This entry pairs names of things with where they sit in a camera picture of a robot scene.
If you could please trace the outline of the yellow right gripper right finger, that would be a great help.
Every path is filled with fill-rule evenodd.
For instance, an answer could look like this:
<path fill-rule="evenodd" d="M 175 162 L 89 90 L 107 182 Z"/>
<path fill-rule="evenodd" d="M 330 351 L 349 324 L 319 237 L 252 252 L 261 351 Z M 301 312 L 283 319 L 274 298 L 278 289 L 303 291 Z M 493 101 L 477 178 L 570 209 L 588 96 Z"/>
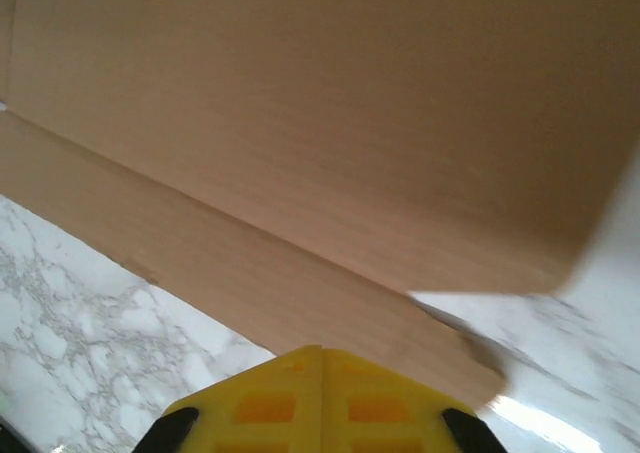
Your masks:
<path fill-rule="evenodd" d="M 324 452 L 498 452 L 500 441 L 460 401 L 337 349 L 323 351 Z"/>

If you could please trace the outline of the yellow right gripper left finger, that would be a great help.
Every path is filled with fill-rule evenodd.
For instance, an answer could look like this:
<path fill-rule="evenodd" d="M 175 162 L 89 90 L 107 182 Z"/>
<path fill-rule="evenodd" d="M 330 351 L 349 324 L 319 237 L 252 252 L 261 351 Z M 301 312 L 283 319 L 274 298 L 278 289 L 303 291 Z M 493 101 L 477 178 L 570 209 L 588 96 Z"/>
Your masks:
<path fill-rule="evenodd" d="M 319 452 L 322 348 L 306 346 L 172 403 L 136 452 Z"/>

